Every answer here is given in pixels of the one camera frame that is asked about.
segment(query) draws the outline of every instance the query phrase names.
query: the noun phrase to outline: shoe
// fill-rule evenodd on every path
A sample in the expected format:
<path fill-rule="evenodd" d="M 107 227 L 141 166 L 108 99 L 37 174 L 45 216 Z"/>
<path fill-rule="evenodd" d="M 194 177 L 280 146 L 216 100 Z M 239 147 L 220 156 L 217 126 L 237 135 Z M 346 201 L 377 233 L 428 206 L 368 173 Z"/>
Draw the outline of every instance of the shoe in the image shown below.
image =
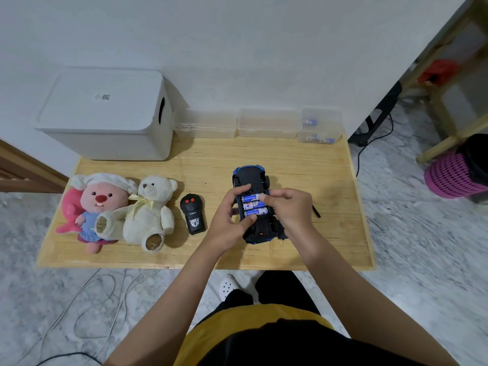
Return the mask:
<path fill-rule="evenodd" d="M 237 283 L 234 276 L 226 275 L 222 279 L 222 281 L 220 282 L 220 288 L 219 288 L 220 300 L 225 301 L 225 299 L 227 298 L 227 295 L 229 295 L 229 293 L 235 289 L 241 289 L 242 290 L 242 288 Z"/>

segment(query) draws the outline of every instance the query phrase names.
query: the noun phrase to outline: red nose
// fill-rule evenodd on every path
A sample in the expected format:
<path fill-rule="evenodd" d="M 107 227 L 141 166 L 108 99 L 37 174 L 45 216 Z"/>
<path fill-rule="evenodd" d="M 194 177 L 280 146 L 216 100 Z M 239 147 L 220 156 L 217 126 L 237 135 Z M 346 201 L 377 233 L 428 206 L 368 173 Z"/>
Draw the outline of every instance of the red nose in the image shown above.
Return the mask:
<path fill-rule="evenodd" d="M 98 203 L 103 203 L 107 200 L 107 197 L 105 195 L 97 195 L 97 196 L 95 196 L 95 200 Z"/>

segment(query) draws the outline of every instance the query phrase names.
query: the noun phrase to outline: pink basket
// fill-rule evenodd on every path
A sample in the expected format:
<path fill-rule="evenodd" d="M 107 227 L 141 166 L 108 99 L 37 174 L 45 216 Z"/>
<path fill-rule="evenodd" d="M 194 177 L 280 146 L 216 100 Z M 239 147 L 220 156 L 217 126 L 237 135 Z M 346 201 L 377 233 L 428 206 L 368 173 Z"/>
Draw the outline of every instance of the pink basket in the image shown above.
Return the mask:
<path fill-rule="evenodd" d="M 471 181 L 463 154 L 449 154 L 437 159 L 425 170 L 424 178 L 430 191 L 447 199 L 488 190 L 488 186 Z"/>

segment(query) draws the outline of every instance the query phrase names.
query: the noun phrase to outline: clear plastic box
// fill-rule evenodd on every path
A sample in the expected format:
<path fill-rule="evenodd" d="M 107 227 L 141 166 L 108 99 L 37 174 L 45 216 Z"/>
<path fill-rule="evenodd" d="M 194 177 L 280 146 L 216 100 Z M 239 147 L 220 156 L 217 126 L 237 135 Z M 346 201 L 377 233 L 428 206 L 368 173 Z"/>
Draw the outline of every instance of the clear plastic box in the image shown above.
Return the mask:
<path fill-rule="evenodd" d="M 302 107 L 298 140 L 333 144 L 344 134 L 341 110 L 337 108 Z"/>
<path fill-rule="evenodd" d="M 243 108 L 237 129 L 239 136 L 293 139 L 300 129 L 299 119 L 295 110 Z"/>
<path fill-rule="evenodd" d="M 233 139 L 236 128 L 232 111 L 177 109 L 173 114 L 173 129 L 180 137 Z"/>

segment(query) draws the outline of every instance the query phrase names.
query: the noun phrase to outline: white hat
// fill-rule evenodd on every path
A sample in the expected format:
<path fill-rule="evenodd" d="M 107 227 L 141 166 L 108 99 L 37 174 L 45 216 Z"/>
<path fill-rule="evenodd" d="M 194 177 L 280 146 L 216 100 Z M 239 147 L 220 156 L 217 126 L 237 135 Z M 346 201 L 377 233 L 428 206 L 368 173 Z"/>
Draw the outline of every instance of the white hat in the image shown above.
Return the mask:
<path fill-rule="evenodd" d="M 134 181 L 119 175 L 113 175 L 112 173 L 94 173 L 89 176 L 74 175 L 70 184 L 77 190 L 85 190 L 88 185 L 97 182 L 107 182 L 118 186 L 125 190 L 129 195 L 137 193 L 137 184 Z"/>

